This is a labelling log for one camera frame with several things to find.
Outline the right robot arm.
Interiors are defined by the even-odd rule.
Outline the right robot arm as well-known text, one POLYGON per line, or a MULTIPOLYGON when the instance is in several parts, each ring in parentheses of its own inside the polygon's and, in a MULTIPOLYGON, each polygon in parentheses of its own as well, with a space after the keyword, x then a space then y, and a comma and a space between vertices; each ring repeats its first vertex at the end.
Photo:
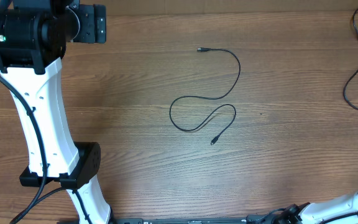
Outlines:
POLYGON ((358 223, 358 192, 327 202, 291 205, 273 222, 279 224, 358 223))

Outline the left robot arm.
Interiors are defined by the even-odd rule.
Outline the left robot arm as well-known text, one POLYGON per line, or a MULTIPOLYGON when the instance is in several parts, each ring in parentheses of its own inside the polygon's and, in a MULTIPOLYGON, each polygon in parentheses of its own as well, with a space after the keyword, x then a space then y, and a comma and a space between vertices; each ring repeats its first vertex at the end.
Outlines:
POLYGON ((31 205, 47 197, 52 181, 68 192, 79 223, 113 223, 97 173, 101 148, 75 142, 62 97, 67 43, 103 44, 106 8, 79 1, 0 2, 0 82, 11 92, 24 131, 29 164, 19 177, 35 187, 31 205))

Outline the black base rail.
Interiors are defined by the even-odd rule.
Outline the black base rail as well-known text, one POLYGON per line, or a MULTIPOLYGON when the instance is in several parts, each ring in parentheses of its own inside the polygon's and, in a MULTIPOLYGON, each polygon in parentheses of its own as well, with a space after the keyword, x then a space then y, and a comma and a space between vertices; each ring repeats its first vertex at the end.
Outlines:
POLYGON ((118 218, 108 221, 108 224, 252 224, 252 223, 299 223, 301 221, 289 221, 276 218, 277 214, 263 218, 263 215, 248 215, 243 218, 184 218, 184 219, 153 219, 118 218))

